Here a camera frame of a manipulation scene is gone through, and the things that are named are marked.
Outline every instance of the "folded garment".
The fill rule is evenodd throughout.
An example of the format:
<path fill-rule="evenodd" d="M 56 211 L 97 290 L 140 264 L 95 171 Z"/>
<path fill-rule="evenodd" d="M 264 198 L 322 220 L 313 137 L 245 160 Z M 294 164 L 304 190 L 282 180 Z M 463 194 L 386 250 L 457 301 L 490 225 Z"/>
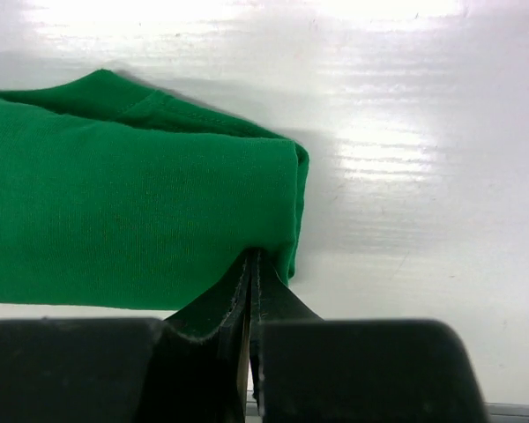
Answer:
<path fill-rule="evenodd" d="M 107 70 L 0 92 L 0 302 L 177 309 L 246 248 L 294 274 L 308 155 Z"/>

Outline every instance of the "green cloth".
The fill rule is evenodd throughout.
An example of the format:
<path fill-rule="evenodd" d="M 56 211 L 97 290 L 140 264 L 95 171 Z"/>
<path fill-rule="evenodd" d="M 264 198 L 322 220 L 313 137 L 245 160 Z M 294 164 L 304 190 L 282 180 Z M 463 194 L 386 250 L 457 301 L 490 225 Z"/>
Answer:
<path fill-rule="evenodd" d="M 0 302 L 177 309 L 244 249 L 294 274 L 308 155 L 107 70 L 0 92 Z"/>

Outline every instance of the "scratch mark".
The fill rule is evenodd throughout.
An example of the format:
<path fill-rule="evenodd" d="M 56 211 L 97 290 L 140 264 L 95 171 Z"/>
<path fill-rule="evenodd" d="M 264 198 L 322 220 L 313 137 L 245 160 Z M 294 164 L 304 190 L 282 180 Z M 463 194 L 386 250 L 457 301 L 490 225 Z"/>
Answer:
<path fill-rule="evenodd" d="M 392 282 L 392 280 L 394 280 L 394 278 L 396 277 L 396 275 L 398 274 L 399 270 L 402 268 L 402 266 L 404 265 L 404 263 L 406 262 L 406 259 L 409 257 L 409 250 L 407 251 L 406 255 L 404 256 L 404 258 L 402 258 L 402 261 L 401 263 L 399 264 L 398 268 L 394 271 L 394 273 L 391 275 L 391 278 L 390 278 L 390 282 Z"/>

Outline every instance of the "white table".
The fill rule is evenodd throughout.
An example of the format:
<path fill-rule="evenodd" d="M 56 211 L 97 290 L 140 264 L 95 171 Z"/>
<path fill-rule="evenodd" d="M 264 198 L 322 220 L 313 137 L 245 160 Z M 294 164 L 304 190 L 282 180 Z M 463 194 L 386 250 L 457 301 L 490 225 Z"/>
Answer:
<path fill-rule="evenodd" d="M 443 320 L 487 401 L 529 404 L 529 0 L 0 1 L 0 88 L 100 67 L 301 142 L 294 291 Z M 98 314 L 129 312 L 0 305 Z"/>

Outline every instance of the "green shirt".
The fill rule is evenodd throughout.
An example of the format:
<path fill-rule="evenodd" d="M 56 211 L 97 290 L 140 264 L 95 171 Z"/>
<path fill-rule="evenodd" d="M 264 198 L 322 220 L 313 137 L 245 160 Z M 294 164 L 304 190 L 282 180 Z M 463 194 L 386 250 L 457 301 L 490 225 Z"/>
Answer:
<path fill-rule="evenodd" d="M 178 309 L 244 249 L 294 274 L 308 155 L 107 70 L 0 92 L 0 302 Z"/>

